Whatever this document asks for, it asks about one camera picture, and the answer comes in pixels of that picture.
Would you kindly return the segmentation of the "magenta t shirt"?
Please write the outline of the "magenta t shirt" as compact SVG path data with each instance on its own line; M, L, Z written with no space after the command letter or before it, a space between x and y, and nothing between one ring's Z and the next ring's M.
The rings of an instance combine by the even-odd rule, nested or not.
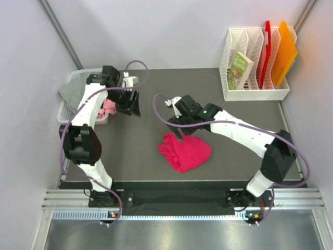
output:
M212 154L211 146L204 140L192 135L183 135L183 139L179 141L171 132L163 137L158 151L179 173L188 172L206 163Z

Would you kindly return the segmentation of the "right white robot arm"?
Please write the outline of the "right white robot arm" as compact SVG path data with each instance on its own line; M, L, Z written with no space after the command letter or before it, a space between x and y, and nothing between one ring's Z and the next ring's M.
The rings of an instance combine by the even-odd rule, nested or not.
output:
M255 206L266 189L282 183L296 160L295 150L290 147L291 135L285 130L278 133L260 130L215 104L201 106L190 95L166 99L165 104L174 111L168 127L179 141L198 129L207 130L247 147L262 158L260 169L246 187L229 197L230 206L239 211Z

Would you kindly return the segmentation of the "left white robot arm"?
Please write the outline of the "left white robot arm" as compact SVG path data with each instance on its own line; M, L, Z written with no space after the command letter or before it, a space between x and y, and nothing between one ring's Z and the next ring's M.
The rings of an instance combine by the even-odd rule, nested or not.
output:
M89 207L119 205L113 179L101 161L102 145L94 126L105 101L114 102L115 110L119 113L140 117L139 93L133 89L137 85L138 77L126 71L120 73L113 66L103 66L100 73L88 75L78 113L69 125L59 128L66 159L76 164L92 184Z

